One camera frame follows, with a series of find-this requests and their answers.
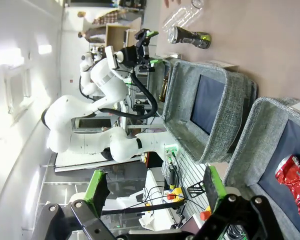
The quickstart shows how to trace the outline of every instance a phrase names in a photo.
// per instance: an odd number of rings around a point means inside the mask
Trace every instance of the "table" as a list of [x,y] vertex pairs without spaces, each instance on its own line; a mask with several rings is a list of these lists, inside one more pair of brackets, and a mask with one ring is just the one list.
[[[177,5],[161,4],[160,23]],[[170,44],[160,26],[157,54],[176,52],[190,62],[239,65],[239,72],[258,84],[259,96],[300,99],[300,0],[205,0],[204,15],[188,29],[210,33],[210,48]]]

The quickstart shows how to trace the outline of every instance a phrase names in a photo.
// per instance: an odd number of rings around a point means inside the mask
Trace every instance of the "white wall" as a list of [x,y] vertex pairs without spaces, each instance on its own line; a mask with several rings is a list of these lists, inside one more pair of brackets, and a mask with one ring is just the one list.
[[[22,239],[22,228],[32,228],[28,221],[33,220],[35,207],[29,205],[38,200],[43,177],[39,164],[46,164],[51,155],[40,116],[61,88],[57,67],[61,16],[62,7],[55,0],[0,0],[0,50],[21,49],[34,97],[17,121],[11,118],[5,70],[0,66],[0,239]],[[52,45],[52,53],[39,55],[42,44]],[[34,191],[29,194],[31,185]]]

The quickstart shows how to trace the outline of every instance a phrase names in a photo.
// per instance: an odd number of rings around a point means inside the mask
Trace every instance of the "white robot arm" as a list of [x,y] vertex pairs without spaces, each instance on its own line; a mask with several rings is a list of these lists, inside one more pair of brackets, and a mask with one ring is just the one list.
[[[117,162],[125,162],[143,152],[157,152],[163,159],[164,145],[175,143],[167,132],[140,133],[132,139],[127,138],[126,132],[121,127],[113,127],[105,132],[93,134],[72,132],[71,119],[89,116],[92,113],[98,114],[101,109],[108,109],[114,103],[124,100],[128,94],[128,88],[122,80],[129,77],[129,72],[126,71],[128,68],[122,64],[119,67],[117,62],[117,58],[123,62],[123,53],[116,56],[111,46],[107,47],[105,52],[107,58],[100,60],[96,65],[88,54],[84,55],[83,62],[80,64],[81,84],[85,93],[88,95],[96,91],[96,88],[90,86],[91,79],[93,81],[91,84],[98,87],[105,97],[92,103],[81,101],[71,95],[64,95],[57,99],[42,114],[43,123],[50,129],[47,146],[56,153],[69,150],[80,154],[96,154],[110,147],[111,155]],[[152,105],[157,105],[148,90],[145,91]]]

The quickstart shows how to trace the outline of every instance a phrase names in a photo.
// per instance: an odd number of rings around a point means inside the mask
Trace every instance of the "black metal bracket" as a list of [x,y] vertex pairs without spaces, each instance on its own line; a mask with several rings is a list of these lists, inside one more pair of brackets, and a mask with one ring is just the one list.
[[204,194],[206,192],[204,189],[204,181],[202,180],[193,184],[192,186],[189,186],[187,188],[187,191],[193,199],[200,196],[201,194]]
[[83,230],[90,240],[116,239],[84,200],[76,200],[65,207],[58,204],[45,205],[31,239],[66,240],[77,230]]
[[248,240],[284,240],[265,196],[254,196],[248,201],[234,194],[224,197],[193,240],[218,240],[229,225],[241,225]]

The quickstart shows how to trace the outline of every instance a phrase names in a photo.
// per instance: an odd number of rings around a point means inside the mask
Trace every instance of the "snack bag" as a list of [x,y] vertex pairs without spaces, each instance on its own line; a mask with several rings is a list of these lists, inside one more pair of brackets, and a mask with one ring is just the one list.
[[275,178],[280,184],[288,187],[300,215],[300,163],[298,158],[294,155],[284,158],[275,170]]

